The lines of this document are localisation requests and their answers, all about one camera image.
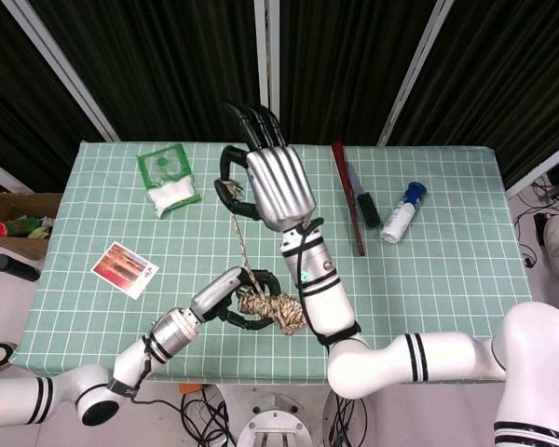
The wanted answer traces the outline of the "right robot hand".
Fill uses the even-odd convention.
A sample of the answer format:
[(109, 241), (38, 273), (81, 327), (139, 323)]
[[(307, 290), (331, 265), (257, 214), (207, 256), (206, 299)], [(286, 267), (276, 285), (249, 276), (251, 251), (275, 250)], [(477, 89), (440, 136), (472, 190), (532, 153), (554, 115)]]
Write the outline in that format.
[[(316, 209), (303, 164), (284, 139), (277, 117), (263, 105), (225, 102), (224, 108), (237, 119), (247, 150), (226, 146), (220, 157), (216, 193), (234, 214), (263, 222), (283, 233), (308, 221)], [(230, 166), (245, 169), (254, 202), (240, 201), (230, 191)]]

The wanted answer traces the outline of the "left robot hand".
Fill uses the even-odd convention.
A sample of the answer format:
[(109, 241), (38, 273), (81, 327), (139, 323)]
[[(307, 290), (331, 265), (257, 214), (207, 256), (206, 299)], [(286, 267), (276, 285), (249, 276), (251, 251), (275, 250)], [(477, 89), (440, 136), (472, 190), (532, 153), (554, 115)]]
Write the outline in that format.
[(228, 269), (191, 300), (189, 306), (191, 312), (201, 323), (219, 318), (248, 331), (259, 331), (267, 327), (272, 323), (271, 318), (245, 319), (229, 309), (232, 294), (241, 287), (254, 286), (255, 281), (263, 289), (268, 288), (272, 296), (280, 294), (280, 284), (271, 272), (255, 269), (252, 275), (253, 279), (244, 267), (236, 266)]

